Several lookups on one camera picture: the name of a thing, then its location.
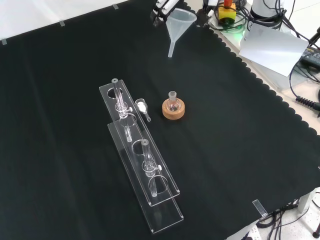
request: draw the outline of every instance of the power strip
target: power strip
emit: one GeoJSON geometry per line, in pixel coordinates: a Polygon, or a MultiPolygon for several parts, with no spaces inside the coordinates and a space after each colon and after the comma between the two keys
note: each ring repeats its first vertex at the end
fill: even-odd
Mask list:
{"type": "Polygon", "coordinates": [[[247,240],[262,240],[256,225],[250,230],[247,240]]]}

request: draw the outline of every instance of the black cloth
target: black cloth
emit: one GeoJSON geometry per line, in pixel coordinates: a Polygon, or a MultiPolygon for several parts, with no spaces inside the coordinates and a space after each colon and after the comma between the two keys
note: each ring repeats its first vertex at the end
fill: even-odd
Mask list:
{"type": "Polygon", "coordinates": [[[223,240],[319,186],[319,138],[209,29],[173,58],[153,2],[130,0],[0,46],[0,233],[4,240],[223,240]],[[151,235],[99,87],[123,79],[181,194],[184,221],[151,235]],[[167,120],[169,91],[185,102],[167,120]]]}

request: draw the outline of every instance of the clear acrylic rack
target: clear acrylic rack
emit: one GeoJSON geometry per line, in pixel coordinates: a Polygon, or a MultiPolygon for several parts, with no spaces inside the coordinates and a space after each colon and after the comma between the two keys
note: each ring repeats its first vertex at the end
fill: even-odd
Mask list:
{"type": "Polygon", "coordinates": [[[101,86],[113,120],[109,131],[152,233],[184,219],[174,197],[180,194],[123,80],[101,86]]]}

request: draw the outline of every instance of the cable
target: cable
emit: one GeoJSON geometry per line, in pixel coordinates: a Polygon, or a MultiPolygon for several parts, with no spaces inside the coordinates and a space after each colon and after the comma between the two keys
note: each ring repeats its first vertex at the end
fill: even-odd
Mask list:
{"type": "Polygon", "coordinates": [[[304,215],[306,215],[306,213],[309,211],[309,208],[308,208],[308,210],[303,214],[303,215],[301,215],[299,218],[297,218],[296,220],[294,220],[294,221],[292,221],[292,222],[289,222],[289,223],[287,223],[287,224],[284,224],[284,225],[280,225],[280,226],[278,226],[278,228],[282,228],[282,227],[284,227],[284,226],[287,226],[287,225],[290,225],[290,224],[293,224],[293,223],[295,223],[296,221],[298,221],[300,218],[302,218],[304,215]]]}
{"type": "Polygon", "coordinates": [[[317,49],[320,50],[320,47],[317,46],[313,41],[311,41],[309,38],[303,36],[301,33],[297,32],[294,28],[290,27],[285,21],[282,21],[284,23],[284,25],[286,25],[289,29],[291,29],[292,31],[294,31],[296,34],[299,34],[300,37],[303,37],[305,40],[307,40],[310,44],[314,45],[317,49]]]}
{"type": "Polygon", "coordinates": [[[310,74],[310,76],[312,76],[315,79],[316,82],[320,83],[319,79],[315,75],[312,74],[312,72],[310,71],[309,68],[306,68],[306,71],[308,72],[308,74],[310,74]]]}
{"type": "Polygon", "coordinates": [[[315,203],[315,201],[312,200],[312,202],[313,202],[313,204],[314,204],[318,209],[320,209],[320,206],[318,206],[318,205],[315,203]]]}
{"type": "Polygon", "coordinates": [[[312,77],[310,77],[309,75],[307,75],[298,65],[296,65],[296,67],[304,74],[304,76],[306,77],[306,78],[308,78],[308,79],[310,79],[310,80],[312,80],[312,81],[314,81],[314,82],[316,82],[316,83],[320,83],[320,81],[312,74],[310,74],[310,72],[308,71],[308,69],[306,69],[307,71],[308,71],[308,73],[312,76],[312,77],[314,77],[314,79],[312,78],[312,77]]]}
{"type": "Polygon", "coordinates": [[[289,16],[289,21],[290,21],[290,19],[291,19],[292,14],[294,13],[295,4],[296,4],[296,0],[293,0],[292,10],[291,10],[291,14],[290,14],[290,16],[289,16]]]}
{"type": "Polygon", "coordinates": [[[295,91],[293,90],[293,88],[292,88],[292,85],[291,85],[292,73],[293,73],[295,67],[297,66],[297,64],[300,62],[300,60],[301,60],[302,58],[306,58],[306,57],[311,56],[311,55],[313,55],[313,54],[315,54],[315,53],[318,53],[318,52],[319,52],[319,51],[315,51],[315,52],[309,53],[309,54],[307,54],[307,55],[305,55],[305,56],[302,56],[302,57],[299,59],[299,61],[296,62],[296,64],[293,66],[293,68],[292,68],[292,70],[291,70],[291,72],[290,72],[290,75],[289,75],[289,86],[290,86],[291,92],[292,92],[293,95],[296,97],[296,99],[295,99],[296,101],[298,101],[298,97],[299,97],[300,99],[301,99],[301,97],[298,96],[298,95],[295,93],[295,91]]]}

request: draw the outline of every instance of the small glass flask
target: small glass flask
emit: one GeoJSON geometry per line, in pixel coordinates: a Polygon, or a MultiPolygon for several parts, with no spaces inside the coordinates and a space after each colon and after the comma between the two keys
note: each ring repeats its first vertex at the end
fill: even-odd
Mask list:
{"type": "Polygon", "coordinates": [[[175,112],[181,109],[181,104],[177,99],[177,93],[175,91],[169,92],[169,99],[166,102],[166,109],[171,112],[175,112]]]}

